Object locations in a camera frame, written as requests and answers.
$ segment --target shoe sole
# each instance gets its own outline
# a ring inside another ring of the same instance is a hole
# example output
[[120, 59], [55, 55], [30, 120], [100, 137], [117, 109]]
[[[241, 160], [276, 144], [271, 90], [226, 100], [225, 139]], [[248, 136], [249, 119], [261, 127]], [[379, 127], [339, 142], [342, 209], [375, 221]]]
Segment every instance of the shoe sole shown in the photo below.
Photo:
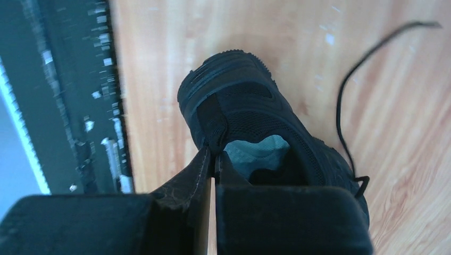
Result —
[[232, 85], [222, 84], [218, 86], [209, 83], [211, 80], [227, 72], [245, 67], [255, 69], [255, 75], [264, 75], [269, 78], [272, 81], [270, 82], [271, 89], [278, 91], [277, 85], [271, 78], [271, 72], [258, 57], [239, 49], [221, 52], [209, 57], [198, 69], [191, 71], [182, 81], [177, 93], [177, 101], [185, 119], [189, 119], [207, 97]]

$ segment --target shoelace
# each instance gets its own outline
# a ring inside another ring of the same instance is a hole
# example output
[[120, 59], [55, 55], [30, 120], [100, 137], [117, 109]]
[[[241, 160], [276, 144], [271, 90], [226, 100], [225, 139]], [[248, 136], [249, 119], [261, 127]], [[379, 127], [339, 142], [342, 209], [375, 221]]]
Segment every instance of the shoelace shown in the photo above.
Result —
[[351, 68], [351, 70], [347, 73], [343, 81], [340, 85], [340, 90], [338, 92], [338, 99], [337, 99], [337, 115], [336, 115], [336, 126], [337, 126], [337, 133], [338, 138], [340, 139], [341, 144], [343, 145], [343, 148], [345, 148], [345, 152], [348, 155], [349, 161], [351, 163], [351, 169], [353, 172], [353, 177], [355, 182], [362, 182], [362, 185], [360, 186], [359, 190], [357, 191], [355, 198], [360, 198], [363, 193], [366, 190], [366, 187], [368, 186], [368, 183], [370, 182], [370, 178], [368, 176], [361, 176], [361, 177], [355, 177], [355, 165], [354, 160], [351, 156], [351, 153], [349, 152], [348, 146], [346, 145], [346, 141], [343, 138], [343, 134], [341, 133], [341, 99], [343, 97], [343, 91], [345, 90], [345, 85], [348, 82], [349, 78], [357, 71], [357, 69], [365, 62], [367, 61], [375, 52], [377, 52], [381, 47], [389, 43], [392, 39], [395, 37], [401, 35], [403, 32], [418, 28], [418, 27], [427, 27], [427, 28], [441, 28], [441, 25], [436, 21], [431, 22], [420, 22], [420, 21], [413, 21], [406, 23], [399, 28], [395, 29], [393, 32], [391, 32], [389, 35], [387, 35], [385, 38], [383, 38], [379, 43], [374, 45], [370, 50], [368, 50], [363, 57]]

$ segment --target black shoe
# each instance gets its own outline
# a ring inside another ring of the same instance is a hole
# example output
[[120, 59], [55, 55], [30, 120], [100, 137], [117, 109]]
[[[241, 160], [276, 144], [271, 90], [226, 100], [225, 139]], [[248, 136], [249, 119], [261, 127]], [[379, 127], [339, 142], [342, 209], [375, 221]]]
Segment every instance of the black shoe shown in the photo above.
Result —
[[347, 162], [309, 134], [257, 57], [242, 50], [210, 57], [183, 80], [177, 98], [197, 148], [226, 151], [249, 183], [344, 188], [357, 194], [369, 226]]

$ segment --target wooden surface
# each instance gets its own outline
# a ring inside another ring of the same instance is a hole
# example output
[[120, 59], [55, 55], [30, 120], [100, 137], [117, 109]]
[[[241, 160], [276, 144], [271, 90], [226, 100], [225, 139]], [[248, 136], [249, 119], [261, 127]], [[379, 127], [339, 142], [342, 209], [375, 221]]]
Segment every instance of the wooden surface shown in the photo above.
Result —
[[139, 192], [196, 153], [176, 94], [210, 55], [240, 48], [259, 56], [307, 129], [343, 153], [334, 114], [344, 74], [405, 21], [441, 22], [442, 30], [404, 34], [352, 77], [342, 123], [357, 174], [371, 177], [365, 196], [377, 254], [451, 254], [451, 1], [114, 0], [112, 7]]

